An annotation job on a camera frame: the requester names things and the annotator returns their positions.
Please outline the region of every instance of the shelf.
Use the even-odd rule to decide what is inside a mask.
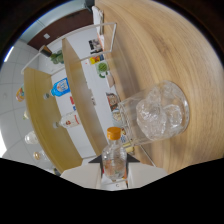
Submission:
[[[80,166],[83,159],[67,130],[62,127],[53,128],[53,122],[61,119],[56,100],[54,97],[43,99],[43,95],[52,87],[49,74],[32,68],[24,70],[26,105],[33,130],[47,157],[62,173],[64,170]]]
[[[62,40],[62,52],[76,109],[86,135],[98,156],[107,145],[107,140],[91,100],[91,90],[87,86],[81,61],[66,38]]]

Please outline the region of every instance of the glass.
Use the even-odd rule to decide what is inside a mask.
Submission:
[[[37,136],[35,134],[34,131],[29,132],[26,136],[25,136],[25,142],[27,144],[38,144],[39,141],[37,139]]]
[[[171,138],[189,123],[184,93],[166,80],[125,99],[118,107],[131,146]]]

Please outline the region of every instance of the plastic bottle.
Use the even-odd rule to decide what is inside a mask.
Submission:
[[[62,116],[59,122],[53,123],[53,127],[58,128],[62,126],[64,128],[72,128],[80,124],[81,124],[81,120],[79,118],[78,112],[72,111]]]
[[[64,78],[54,84],[53,88],[50,90],[50,94],[44,94],[44,99],[48,99],[50,96],[60,97],[68,92],[70,92],[68,79]]]
[[[107,138],[109,144],[102,152],[104,174],[112,181],[116,181],[125,175],[127,152],[122,146],[120,128],[108,128]]]

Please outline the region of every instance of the bottle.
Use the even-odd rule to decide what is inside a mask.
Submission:
[[[79,118],[77,110],[75,110],[62,116],[59,122],[53,123],[53,127],[58,128],[62,126],[64,128],[72,128],[80,124],[81,120]]]
[[[41,150],[40,152],[34,152],[33,158],[40,161],[50,161],[43,150]]]
[[[38,144],[39,141],[37,139],[37,136],[35,134],[34,131],[29,132],[26,136],[25,136],[25,142],[27,144]]]
[[[102,152],[103,169],[106,177],[115,182],[125,175],[127,152],[122,146],[120,128],[108,128],[107,138],[109,144]]]
[[[69,84],[68,84],[68,79],[64,78],[58,82],[56,82],[53,86],[53,88],[50,90],[50,94],[45,93],[44,94],[44,99],[48,99],[50,96],[62,96],[66,93],[70,92]]]

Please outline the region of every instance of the white wall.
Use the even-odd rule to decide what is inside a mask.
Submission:
[[[20,39],[28,43],[36,34],[51,23],[68,14],[84,9],[84,2],[84,0],[73,0],[52,9],[28,27],[28,29],[21,35]]]
[[[7,148],[3,158],[50,169],[53,166],[50,162],[39,162],[33,158],[33,152],[42,150],[41,146],[28,145],[24,141],[25,135],[33,128],[29,120],[23,120],[25,100],[16,100],[16,92],[24,82],[21,70],[37,53],[36,49],[18,40],[0,71],[0,129]],[[37,69],[38,59],[30,67]]]

